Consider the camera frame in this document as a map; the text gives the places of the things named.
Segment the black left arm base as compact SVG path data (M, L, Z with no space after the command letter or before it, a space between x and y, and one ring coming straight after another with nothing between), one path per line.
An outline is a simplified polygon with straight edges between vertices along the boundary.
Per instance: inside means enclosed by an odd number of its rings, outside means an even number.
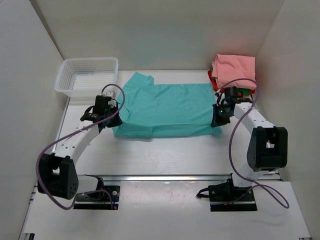
M120 185L107 183L98 175L80 175L78 180L74 210L117 211L119 209Z

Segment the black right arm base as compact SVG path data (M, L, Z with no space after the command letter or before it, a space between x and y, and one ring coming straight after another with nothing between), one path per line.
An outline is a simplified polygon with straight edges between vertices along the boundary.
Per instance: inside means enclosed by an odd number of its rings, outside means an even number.
M252 187L234 186L229 177L220 184L198 191L198 199L209 199L211 212L256 212L258 210Z

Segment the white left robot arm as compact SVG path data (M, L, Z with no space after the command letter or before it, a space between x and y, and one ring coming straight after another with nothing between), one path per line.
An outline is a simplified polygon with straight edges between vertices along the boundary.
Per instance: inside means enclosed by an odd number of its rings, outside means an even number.
M78 175L76 163L91 141L103 129L122 124L119 105L113 91L97 95L95 104L87 108L76 128L77 134L56 144L51 154L44 153L36 167L38 191L71 200L77 194L88 193L93 199L104 195L103 179L95 175Z

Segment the teal t shirt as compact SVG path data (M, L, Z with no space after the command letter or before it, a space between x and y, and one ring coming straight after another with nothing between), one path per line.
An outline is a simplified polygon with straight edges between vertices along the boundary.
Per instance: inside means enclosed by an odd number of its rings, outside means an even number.
M117 98L124 106L118 138L150 139L220 135L211 127L216 99L210 83L155 84L151 75L135 72Z

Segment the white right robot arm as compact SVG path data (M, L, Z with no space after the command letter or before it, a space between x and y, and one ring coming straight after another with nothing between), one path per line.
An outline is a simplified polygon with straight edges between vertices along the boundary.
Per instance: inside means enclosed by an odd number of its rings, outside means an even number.
M262 175L284 168L288 162L288 131L269 122L256 108L255 102L243 95L237 87L226 88L217 92L216 103L213 105L211 127L221 127L237 118L237 123L231 132L228 155L232 156L232 141L236 129L243 124L250 133L250 141L246 153L246 163L236 169L230 159L233 169L232 183L224 187L224 195L229 200L236 200L242 195L242 188L249 188Z

